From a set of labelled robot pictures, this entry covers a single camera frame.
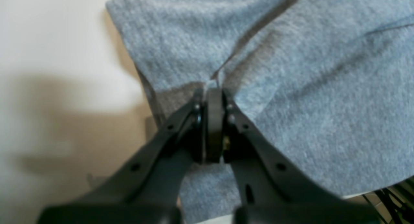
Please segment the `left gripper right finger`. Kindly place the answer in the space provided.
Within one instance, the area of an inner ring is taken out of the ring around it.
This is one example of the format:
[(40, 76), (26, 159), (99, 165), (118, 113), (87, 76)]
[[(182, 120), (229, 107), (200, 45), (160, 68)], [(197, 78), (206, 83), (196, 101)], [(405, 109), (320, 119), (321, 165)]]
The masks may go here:
[(242, 205), (233, 224), (378, 224), (376, 210), (346, 202), (272, 146), (231, 97), (207, 92), (207, 162), (232, 167)]

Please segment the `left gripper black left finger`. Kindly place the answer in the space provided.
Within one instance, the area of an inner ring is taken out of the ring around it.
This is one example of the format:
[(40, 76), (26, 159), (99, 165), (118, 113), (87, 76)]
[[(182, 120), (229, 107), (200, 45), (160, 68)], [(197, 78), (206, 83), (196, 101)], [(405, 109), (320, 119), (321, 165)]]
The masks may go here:
[(174, 112), (112, 177), (75, 201), (44, 209), (39, 224), (182, 224), (181, 181), (202, 157), (203, 89)]

